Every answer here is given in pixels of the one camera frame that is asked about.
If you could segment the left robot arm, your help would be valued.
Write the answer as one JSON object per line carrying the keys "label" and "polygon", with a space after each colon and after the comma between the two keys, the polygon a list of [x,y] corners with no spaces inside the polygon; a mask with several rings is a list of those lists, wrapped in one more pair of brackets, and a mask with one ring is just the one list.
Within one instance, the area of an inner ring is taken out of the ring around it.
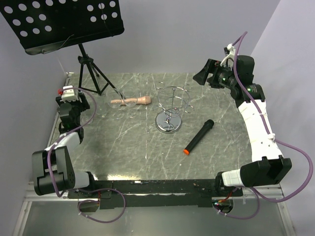
{"label": "left robot arm", "polygon": [[87,97],[93,96],[82,88],[65,86],[56,97],[58,114],[61,120],[59,137],[44,150],[32,154],[32,179],[35,193],[39,196],[55,193],[61,197],[64,192],[79,189],[85,197],[93,197],[97,185],[90,172],[75,172],[70,153],[84,138],[84,126],[91,123],[89,118],[81,122],[81,114],[89,110]]}

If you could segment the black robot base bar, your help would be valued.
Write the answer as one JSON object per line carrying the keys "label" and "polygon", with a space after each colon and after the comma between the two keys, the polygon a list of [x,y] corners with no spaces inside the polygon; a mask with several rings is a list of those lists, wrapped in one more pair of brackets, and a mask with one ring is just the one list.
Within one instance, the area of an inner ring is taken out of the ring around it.
{"label": "black robot base bar", "polygon": [[175,180],[95,180],[83,190],[68,193],[70,199],[100,200],[100,209],[127,207],[212,207],[212,201],[242,197],[243,191],[234,187],[219,187],[214,179]]}

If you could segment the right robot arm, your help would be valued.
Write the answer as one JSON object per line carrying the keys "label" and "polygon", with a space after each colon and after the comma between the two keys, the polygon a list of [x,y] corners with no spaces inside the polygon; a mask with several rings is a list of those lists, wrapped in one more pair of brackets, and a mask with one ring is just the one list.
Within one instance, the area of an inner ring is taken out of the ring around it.
{"label": "right robot arm", "polygon": [[280,183],[292,167],[290,158],[284,158],[271,135],[266,114],[266,100],[261,85],[253,83],[254,59],[237,57],[237,71],[226,63],[208,59],[203,69],[193,79],[200,85],[230,90],[236,107],[242,115],[248,132],[252,161],[233,171],[219,172],[215,191],[227,195],[232,187],[255,187]]}

